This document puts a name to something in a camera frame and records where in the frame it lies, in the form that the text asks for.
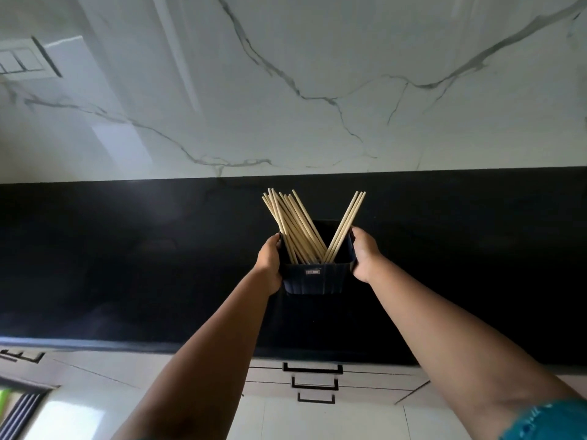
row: black container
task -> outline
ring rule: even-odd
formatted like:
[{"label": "black container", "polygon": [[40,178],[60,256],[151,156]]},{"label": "black container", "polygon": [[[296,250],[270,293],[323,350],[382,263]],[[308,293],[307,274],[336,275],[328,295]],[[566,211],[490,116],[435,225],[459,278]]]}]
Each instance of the black container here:
[{"label": "black container", "polygon": [[[328,246],[340,221],[314,221],[316,230]],[[356,263],[352,233],[345,235],[341,249],[333,263],[300,264],[290,263],[285,244],[279,249],[279,272],[283,278],[283,287],[293,295],[330,295],[342,292],[346,275],[353,270]]]}]

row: marble backsplash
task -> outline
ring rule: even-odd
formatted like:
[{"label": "marble backsplash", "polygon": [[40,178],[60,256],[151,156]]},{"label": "marble backsplash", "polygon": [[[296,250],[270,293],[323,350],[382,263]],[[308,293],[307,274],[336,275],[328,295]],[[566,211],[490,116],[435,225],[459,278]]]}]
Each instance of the marble backsplash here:
[{"label": "marble backsplash", "polygon": [[587,163],[587,0],[0,0],[0,183]]}]

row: bundle of wooden sticks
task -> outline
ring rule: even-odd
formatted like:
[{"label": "bundle of wooden sticks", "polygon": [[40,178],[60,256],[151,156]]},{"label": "bundle of wooden sticks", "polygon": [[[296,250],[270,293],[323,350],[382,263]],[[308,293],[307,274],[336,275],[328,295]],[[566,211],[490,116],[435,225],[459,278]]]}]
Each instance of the bundle of wooden sticks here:
[{"label": "bundle of wooden sticks", "polygon": [[325,264],[333,262],[366,193],[364,191],[355,192],[328,247],[324,244],[295,190],[292,190],[292,193],[293,196],[286,196],[281,192],[276,193],[273,188],[269,188],[268,193],[263,193],[263,201],[277,221],[291,263]]}]

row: person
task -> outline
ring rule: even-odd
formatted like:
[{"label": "person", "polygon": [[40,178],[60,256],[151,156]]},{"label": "person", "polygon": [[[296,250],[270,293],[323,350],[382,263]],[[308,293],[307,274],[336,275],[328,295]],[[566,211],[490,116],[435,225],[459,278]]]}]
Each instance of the person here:
[{"label": "person", "polygon": [[[587,402],[505,336],[386,259],[354,227],[354,275],[371,285],[431,382],[474,440],[586,439]],[[224,439],[270,295],[279,234],[165,366],[114,440]]]}]

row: person's left arm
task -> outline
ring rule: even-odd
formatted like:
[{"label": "person's left arm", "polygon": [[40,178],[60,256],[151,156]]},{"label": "person's left arm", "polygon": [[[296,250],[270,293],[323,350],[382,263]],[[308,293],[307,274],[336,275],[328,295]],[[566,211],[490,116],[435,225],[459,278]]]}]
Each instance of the person's left arm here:
[{"label": "person's left arm", "polygon": [[270,295],[281,285],[279,235],[183,345],[113,440],[224,439],[237,410]]}]

